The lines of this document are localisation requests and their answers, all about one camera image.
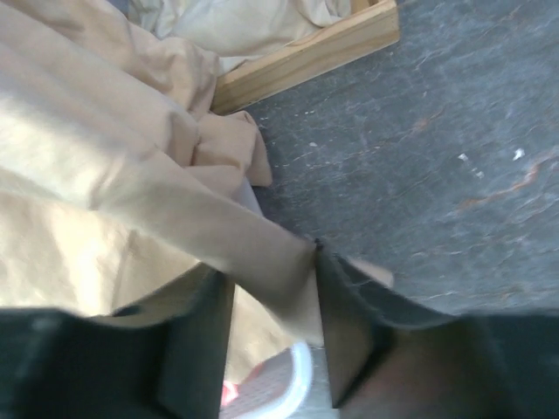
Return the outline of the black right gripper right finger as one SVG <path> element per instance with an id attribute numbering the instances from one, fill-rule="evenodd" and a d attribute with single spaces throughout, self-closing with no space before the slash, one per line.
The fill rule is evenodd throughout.
<path id="1" fill-rule="evenodd" d="M 341 417 L 557 417 L 557 310 L 447 314 L 323 245 L 314 266 Z"/>

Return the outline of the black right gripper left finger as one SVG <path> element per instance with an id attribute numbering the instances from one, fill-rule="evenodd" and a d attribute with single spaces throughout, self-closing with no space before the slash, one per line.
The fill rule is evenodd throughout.
<path id="1" fill-rule="evenodd" d="M 2 310 L 2 417 L 218 417 L 232 298 L 208 270 L 108 317 Z"/>

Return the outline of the salmon pink t shirt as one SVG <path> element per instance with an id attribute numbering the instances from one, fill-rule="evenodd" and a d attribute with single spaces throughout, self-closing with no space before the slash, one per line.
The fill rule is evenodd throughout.
<path id="1" fill-rule="evenodd" d="M 221 407 L 225 407 L 227 404 L 234 401 L 237 397 L 238 385 L 230 381 L 224 381 L 220 402 Z"/>

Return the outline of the beige tan t shirt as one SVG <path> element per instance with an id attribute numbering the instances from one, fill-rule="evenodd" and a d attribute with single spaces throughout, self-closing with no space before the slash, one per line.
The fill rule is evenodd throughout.
<path id="1" fill-rule="evenodd" d="M 241 196 L 272 171 L 217 57 L 107 1 L 1 4 L 1 304 L 107 315 L 208 265 L 241 288 L 226 376 L 323 342 L 314 245 Z"/>

